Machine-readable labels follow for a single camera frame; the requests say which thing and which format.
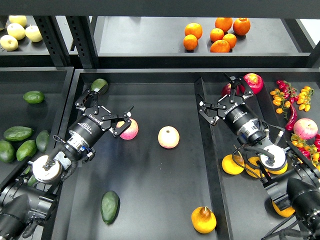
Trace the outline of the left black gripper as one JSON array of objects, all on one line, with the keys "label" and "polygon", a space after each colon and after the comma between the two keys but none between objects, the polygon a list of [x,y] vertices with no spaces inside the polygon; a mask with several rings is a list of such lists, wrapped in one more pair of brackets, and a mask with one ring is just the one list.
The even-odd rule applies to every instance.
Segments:
[{"label": "left black gripper", "polygon": [[[82,147],[87,149],[93,147],[107,131],[110,131],[115,138],[119,137],[132,124],[130,117],[134,105],[124,113],[111,113],[99,105],[99,96],[99,92],[88,88],[74,103],[75,108],[83,113],[68,129],[70,138],[67,144],[78,152]],[[86,106],[86,102],[90,99],[92,106]]]}]

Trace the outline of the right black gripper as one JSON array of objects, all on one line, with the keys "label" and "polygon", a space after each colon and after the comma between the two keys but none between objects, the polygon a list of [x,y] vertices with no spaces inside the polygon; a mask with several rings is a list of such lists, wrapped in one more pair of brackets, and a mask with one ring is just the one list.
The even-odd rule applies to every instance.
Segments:
[{"label": "right black gripper", "polygon": [[196,95],[199,101],[198,113],[210,125],[216,125],[218,120],[222,119],[235,135],[244,134],[246,137],[250,137],[259,131],[257,127],[258,117],[244,100],[252,97],[254,93],[243,76],[228,76],[226,73],[223,75],[231,84],[230,94],[225,95],[218,100],[218,103],[213,104],[206,102],[204,97],[198,93]]}]

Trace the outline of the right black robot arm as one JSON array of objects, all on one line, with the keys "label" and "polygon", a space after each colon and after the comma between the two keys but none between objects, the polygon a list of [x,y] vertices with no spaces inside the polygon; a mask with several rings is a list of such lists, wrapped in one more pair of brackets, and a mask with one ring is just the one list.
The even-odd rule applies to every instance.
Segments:
[{"label": "right black robot arm", "polygon": [[258,117],[246,104],[254,96],[243,77],[230,77],[230,93],[220,97],[216,103],[205,100],[202,78],[195,84],[197,109],[211,126],[223,121],[237,136],[239,146],[232,155],[243,156],[239,163],[233,156],[231,161],[261,181],[271,202],[280,210],[292,208],[294,213],[270,230],[263,239],[289,237],[303,240],[320,238],[320,172],[306,156],[291,142],[280,146],[284,128],[275,126],[278,135],[270,139],[271,124]]}]

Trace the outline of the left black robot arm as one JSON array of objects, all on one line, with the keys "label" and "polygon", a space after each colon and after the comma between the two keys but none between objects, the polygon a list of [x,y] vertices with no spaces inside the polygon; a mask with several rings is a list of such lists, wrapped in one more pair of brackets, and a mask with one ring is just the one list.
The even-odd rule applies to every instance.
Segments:
[{"label": "left black robot arm", "polygon": [[93,146],[108,131],[116,138],[129,128],[131,108],[115,114],[98,103],[99,91],[87,89],[75,102],[81,116],[69,127],[69,139],[58,135],[55,148],[31,161],[27,156],[0,184],[0,238],[29,238],[44,226],[59,201],[55,191],[79,163],[91,161]]}]

